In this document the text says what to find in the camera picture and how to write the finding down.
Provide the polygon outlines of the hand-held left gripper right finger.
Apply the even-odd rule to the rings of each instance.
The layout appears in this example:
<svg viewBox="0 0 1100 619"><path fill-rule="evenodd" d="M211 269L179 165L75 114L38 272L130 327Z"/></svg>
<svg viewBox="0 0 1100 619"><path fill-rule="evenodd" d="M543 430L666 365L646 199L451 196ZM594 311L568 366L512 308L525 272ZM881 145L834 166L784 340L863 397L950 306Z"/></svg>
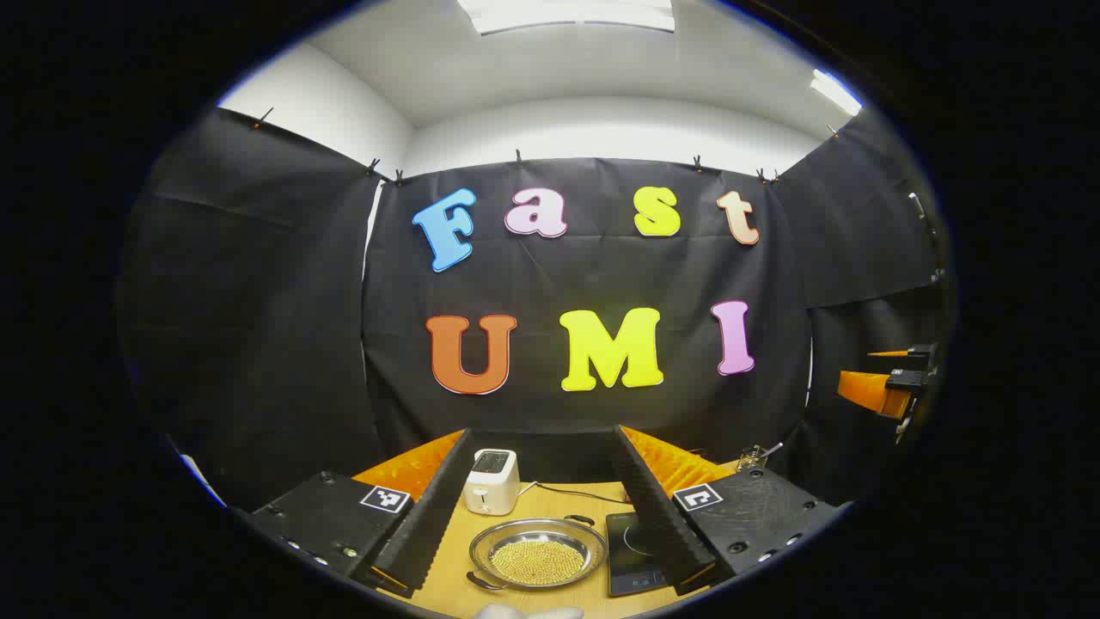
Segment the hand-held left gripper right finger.
<svg viewBox="0 0 1100 619"><path fill-rule="evenodd" d="M738 473L617 425L613 466L645 546L676 594L743 579L800 549L850 510L767 468Z"/></svg>

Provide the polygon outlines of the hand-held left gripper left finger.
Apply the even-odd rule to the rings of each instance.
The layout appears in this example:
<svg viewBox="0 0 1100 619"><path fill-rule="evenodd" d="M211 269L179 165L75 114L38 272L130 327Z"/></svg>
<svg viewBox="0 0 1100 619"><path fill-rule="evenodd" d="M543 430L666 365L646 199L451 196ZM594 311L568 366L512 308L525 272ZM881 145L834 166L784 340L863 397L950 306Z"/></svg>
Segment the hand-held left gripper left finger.
<svg viewBox="0 0 1100 619"><path fill-rule="evenodd" d="M424 588L468 471L468 428L346 477L311 475L250 513L250 526L343 579L404 598Z"/></svg>

